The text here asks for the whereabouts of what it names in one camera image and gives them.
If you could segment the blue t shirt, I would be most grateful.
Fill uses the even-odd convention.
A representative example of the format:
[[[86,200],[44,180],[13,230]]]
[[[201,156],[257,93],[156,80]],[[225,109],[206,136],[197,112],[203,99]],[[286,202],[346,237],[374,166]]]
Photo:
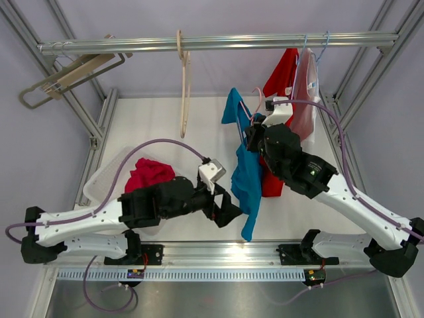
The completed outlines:
[[[247,216],[241,231],[241,237],[252,240],[256,218],[262,199],[262,167],[259,153],[247,149],[245,130],[250,126],[252,114],[236,88],[232,88],[227,96],[225,109],[221,118],[223,125],[235,124],[240,139],[236,150],[237,165],[231,176],[231,191],[239,201],[239,207]]]

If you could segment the red t shirt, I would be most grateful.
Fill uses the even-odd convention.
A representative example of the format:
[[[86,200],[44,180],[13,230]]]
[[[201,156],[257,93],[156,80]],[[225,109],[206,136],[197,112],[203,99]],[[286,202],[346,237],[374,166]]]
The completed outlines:
[[[282,55],[276,68],[263,87],[264,97],[289,97],[295,80],[299,52],[297,48],[288,48]],[[279,197],[282,194],[284,182],[275,177],[260,157],[262,168],[262,197]]]

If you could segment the magenta t shirt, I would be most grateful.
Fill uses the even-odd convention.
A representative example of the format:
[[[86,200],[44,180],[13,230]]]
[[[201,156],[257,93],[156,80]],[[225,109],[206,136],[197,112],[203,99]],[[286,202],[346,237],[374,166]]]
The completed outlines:
[[[130,171],[130,175],[125,185],[125,193],[168,182],[176,176],[170,165],[147,158],[140,158],[135,164],[135,169]]]

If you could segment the beige plastic hanger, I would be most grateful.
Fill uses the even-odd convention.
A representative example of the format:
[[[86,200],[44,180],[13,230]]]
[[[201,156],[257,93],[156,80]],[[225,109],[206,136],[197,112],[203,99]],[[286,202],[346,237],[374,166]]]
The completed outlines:
[[[180,113],[180,137],[185,138],[187,131],[190,97],[191,97],[191,54],[182,48],[182,31],[176,33],[177,52],[182,63],[182,98]]]

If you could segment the light blue hanger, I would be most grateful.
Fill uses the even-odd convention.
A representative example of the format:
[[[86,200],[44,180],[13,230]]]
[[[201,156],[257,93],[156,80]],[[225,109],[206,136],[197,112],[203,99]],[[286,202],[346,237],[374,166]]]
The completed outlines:
[[[295,76],[294,76],[294,79],[293,79],[292,91],[291,91],[291,95],[290,95],[291,99],[293,99],[295,97],[295,89],[296,89],[297,78],[298,78],[298,75],[299,75],[301,60],[303,58],[303,54],[305,52],[305,49],[307,48],[307,40],[308,40],[308,34],[306,34],[304,36],[303,46],[300,50],[298,50],[299,56],[298,56],[297,62],[296,62]]]

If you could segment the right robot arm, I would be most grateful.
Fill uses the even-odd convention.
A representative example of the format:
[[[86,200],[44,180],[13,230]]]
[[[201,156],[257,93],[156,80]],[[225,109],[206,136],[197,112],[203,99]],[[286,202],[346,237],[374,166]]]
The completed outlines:
[[[362,230],[363,235],[337,235],[310,230],[299,254],[307,263],[320,258],[367,262],[379,272],[403,277],[414,265],[423,242],[423,220],[386,209],[353,187],[338,170],[304,152],[300,137],[284,124],[245,128],[247,149],[263,157],[271,173],[292,191],[327,205]]]

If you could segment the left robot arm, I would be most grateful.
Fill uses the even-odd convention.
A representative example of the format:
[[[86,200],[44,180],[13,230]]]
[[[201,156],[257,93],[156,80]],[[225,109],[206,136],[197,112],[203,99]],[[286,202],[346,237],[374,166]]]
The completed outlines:
[[[21,256],[27,264],[46,264],[61,256],[102,256],[106,265],[141,264],[148,253],[135,229],[198,211],[219,228],[242,213],[221,186],[211,191],[203,182],[193,185],[181,176],[78,211],[49,215],[29,207]]]

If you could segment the white t shirt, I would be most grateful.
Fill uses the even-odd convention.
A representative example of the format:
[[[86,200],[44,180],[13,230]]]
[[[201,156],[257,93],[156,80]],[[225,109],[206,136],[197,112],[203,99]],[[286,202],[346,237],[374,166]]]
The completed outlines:
[[[315,55],[311,49],[306,48],[301,60],[297,78],[295,97],[293,100],[320,102],[319,80]],[[293,119],[290,124],[292,132],[300,137],[300,141],[312,140],[315,130],[316,111],[313,105],[293,103]]]

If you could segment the beige empty hanger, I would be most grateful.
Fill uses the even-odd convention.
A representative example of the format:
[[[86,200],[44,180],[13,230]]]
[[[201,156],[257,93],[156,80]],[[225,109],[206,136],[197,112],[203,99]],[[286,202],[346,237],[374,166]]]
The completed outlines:
[[[41,90],[46,94],[44,103],[60,100],[69,90],[89,81],[132,57],[132,53],[118,54],[84,54],[58,73],[46,78]]]

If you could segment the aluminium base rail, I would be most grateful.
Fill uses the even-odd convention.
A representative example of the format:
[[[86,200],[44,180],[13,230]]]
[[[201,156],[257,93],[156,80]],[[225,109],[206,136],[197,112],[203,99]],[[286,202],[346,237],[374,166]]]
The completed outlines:
[[[367,235],[323,235],[324,240],[317,248],[311,242],[141,242],[138,245],[109,240],[104,244],[91,244],[88,241],[74,239],[66,244],[66,250],[60,252],[55,260],[47,261],[48,265],[71,266],[88,262],[91,258],[100,260],[105,257],[118,259],[123,257],[131,247],[140,244],[162,244],[164,246],[162,264],[176,264],[178,266],[213,265],[266,265],[280,264],[280,257],[276,251],[280,244],[300,244],[312,248],[323,258],[337,257],[339,265],[368,266],[370,259],[364,250],[370,245]]]

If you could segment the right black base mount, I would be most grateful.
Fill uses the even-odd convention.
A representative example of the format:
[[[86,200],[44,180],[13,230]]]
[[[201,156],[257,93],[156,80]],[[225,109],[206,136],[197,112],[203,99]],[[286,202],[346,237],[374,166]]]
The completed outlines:
[[[280,244],[276,251],[280,257],[281,265],[339,265],[337,257],[323,258],[319,256],[312,248],[304,247],[300,244]]]

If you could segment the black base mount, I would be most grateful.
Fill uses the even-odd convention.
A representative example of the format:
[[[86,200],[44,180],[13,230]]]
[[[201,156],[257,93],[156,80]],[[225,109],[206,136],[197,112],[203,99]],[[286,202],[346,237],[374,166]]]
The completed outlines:
[[[276,251],[280,257],[281,265],[339,265],[337,257],[323,258],[319,256],[312,248],[304,247],[300,244],[280,244]]]
[[[162,264],[163,251],[164,246],[162,244],[140,244],[138,247],[129,248],[121,258],[105,257],[103,263],[107,266],[159,266]]]

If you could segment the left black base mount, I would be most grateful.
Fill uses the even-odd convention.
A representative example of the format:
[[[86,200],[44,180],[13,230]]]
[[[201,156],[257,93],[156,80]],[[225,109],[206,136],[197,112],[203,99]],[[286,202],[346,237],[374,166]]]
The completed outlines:
[[[163,251],[164,246],[162,244],[140,244],[138,247],[129,248],[121,258],[105,257],[103,263],[107,266],[159,266],[162,264]]]

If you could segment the aluminium hanging rail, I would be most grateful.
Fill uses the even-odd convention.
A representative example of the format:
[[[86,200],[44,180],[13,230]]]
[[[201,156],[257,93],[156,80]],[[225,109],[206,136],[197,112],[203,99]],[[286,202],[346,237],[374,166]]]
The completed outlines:
[[[41,43],[41,54],[76,55],[141,53],[195,50],[251,50],[277,48],[377,47],[393,46],[394,32],[324,32],[309,34],[246,34],[222,36],[175,36],[168,38],[108,38],[101,40],[62,40]]]

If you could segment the right aluminium frame post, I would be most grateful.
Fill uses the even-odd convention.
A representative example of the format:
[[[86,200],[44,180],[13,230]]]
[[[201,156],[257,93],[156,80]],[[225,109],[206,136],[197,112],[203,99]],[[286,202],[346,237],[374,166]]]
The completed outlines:
[[[332,93],[319,92],[324,106],[334,111],[340,121],[346,142],[348,172],[354,185],[363,192],[366,191],[364,175],[358,167],[347,128],[423,25],[423,2],[406,3],[407,9],[392,30],[397,38],[390,44],[378,44],[374,48],[360,47],[336,90]]]

